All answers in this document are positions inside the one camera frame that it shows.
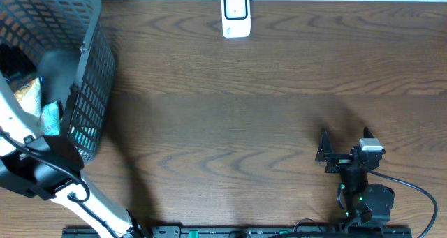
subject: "wood grain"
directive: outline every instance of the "wood grain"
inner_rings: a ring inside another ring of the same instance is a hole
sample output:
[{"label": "wood grain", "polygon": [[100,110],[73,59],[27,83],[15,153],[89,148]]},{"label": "wood grain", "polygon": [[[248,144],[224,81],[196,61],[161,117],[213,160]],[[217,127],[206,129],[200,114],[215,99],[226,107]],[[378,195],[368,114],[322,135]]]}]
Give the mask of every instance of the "wood grain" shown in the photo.
[{"label": "wood grain", "polygon": [[[253,1],[248,38],[221,35],[218,1],[103,0],[117,79],[86,171],[148,223],[331,221],[339,177],[314,162],[321,127],[348,151],[369,126],[378,171],[427,189],[447,233],[447,8],[443,3]],[[392,223],[432,214],[395,190]],[[0,193],[2,237],[60,237],[63,207]]]}]

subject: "white device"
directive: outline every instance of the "white device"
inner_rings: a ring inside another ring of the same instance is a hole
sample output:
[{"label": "white device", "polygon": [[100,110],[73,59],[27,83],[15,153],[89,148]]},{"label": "white device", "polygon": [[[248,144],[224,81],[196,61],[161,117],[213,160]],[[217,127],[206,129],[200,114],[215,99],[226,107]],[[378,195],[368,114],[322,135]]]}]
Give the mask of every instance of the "white device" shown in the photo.
[{"label": "white device", "polygon": [[221,5],[223,36],[248,36],[251,30],[250,0],[221,0]]}]

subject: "plastic basket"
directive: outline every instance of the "plastic basket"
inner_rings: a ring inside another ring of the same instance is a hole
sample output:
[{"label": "plastic basket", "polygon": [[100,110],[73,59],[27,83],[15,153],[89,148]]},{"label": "plastic basket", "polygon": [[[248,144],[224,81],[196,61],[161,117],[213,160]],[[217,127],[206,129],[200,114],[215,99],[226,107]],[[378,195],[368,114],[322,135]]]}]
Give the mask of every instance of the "plastic basket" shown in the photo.
[{"label": "plastic basket", "polygon": [[96,155],[115,76],[100,12],[101,0],[0,0],[0,43],[19,47],[36,66],[48,50],[81,51],[60,135],[85,163]]}]

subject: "perforated basket wall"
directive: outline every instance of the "perforated basket wall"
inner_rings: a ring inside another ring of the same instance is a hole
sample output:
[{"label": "perforated basket wall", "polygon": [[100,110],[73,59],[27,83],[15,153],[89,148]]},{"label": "perforated basket wall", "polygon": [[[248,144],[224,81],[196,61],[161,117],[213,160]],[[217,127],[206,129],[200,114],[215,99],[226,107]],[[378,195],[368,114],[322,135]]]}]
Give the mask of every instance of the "perforated basket wall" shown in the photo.
[{"label": "perforated basket wall", "polygon": [[101,0],[0,0],[0,43],[18,46],[36,66],[48,50],[81,50],[73,81],[78,94],[67,103],[61,134],[86,163],[96,154],[115,76],[100,12]]}]

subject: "wooden table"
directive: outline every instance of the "wooden table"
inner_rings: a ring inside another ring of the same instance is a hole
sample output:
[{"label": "wooden table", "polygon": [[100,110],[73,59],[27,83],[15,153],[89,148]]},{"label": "wooden table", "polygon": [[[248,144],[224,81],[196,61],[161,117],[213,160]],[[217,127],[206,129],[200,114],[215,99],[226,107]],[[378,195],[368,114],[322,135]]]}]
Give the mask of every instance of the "wooden table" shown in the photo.
[{"label": "wooden table", "polygon": [[[438,200],[447,232],[447,6],[253,1],[248,38],[221,35],[219,1],[103,0],[118,67],[87,173],[149,223],[292,225],[331,221],[339,177],[314,162],[321,127],[337,151],[369,126],[379,172]],[[392,223],[415,235],[432,215],[395,190]],[[0,192],[2,237],[60,237],[85,225],[63,207]]]}]

